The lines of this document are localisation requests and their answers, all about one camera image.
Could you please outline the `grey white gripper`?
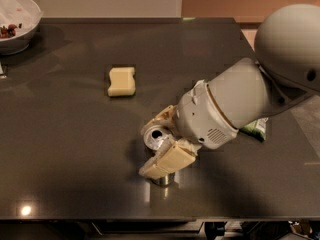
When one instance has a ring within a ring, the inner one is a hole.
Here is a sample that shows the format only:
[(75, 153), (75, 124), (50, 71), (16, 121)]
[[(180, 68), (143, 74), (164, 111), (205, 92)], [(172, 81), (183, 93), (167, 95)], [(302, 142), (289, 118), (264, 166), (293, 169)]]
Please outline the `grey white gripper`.
[[(180, 136), (208, 149), (217, 149), (238, 134), (238, 129), (219, 111), (205, 80), (199, 80), (177, 106), (169, 105), (145, 124), (141, 135), (153, 126), (168, 130), (172, 136), (178, 131)], [(196, 157), (197, 146), (189, 141), (165, 141), (139, 169), (139, 174), (157, 180), (189, 166)]]

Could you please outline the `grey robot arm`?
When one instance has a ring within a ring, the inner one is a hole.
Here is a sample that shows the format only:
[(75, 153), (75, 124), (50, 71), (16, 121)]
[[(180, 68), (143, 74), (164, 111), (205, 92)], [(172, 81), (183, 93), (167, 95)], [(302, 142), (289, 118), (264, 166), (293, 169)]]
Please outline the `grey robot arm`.
[(242, 58), (214, 79), (200, 80), (141, 130), (152, 156), (139, 169), (158, 180), (217, 149), (244, 126), (282, 113), (320, 93), (320, 7), (283, 7), (259, 26), (255, 59)]

